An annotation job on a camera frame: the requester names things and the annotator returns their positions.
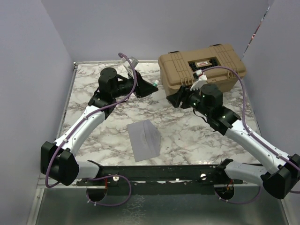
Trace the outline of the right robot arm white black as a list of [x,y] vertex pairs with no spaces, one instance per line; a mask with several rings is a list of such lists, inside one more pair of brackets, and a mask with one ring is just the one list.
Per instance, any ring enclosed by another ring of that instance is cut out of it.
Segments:
[[181,86],[167,100],[175,108],[191,107],[199,112],[212,129],[238,143],[261,163],[254,166],[226,160],[215,172],[218,182],[248,181],[263,186],[277,199],[284,199],[299,182],[299,155],[281,151],[250,129],[237,113],[223,106],[223,93],[216,85],[205,84],[199,90]]

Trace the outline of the small green white tube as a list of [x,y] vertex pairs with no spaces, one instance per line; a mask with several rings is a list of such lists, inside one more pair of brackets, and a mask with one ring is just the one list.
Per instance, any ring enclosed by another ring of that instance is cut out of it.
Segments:
[[158,80],[155,80],[155,81],[153,82],[153,86],[154,86],[154,87],[157,87],[158,84],[159,84],[159,81],[158,81]]

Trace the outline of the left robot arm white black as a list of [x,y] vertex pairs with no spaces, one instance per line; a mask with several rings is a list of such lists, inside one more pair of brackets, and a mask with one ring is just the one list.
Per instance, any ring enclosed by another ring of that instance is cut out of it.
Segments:
[[157,84],[144,80],[133,70],[125,78],[112,67],[101,70],[98,89],[88,102],[83,114],[75,124],[53,143],[45,142],[41,147],[40,170],[46,178],[52,178],[63,185],[70,185],[76,179],[88,179],[98,185],[104,174],[95,162],[78,162],[76,155],[90,134],[113,112],[118,97],[128,99],[131,94],[137,98],[146,97],[158,91]]

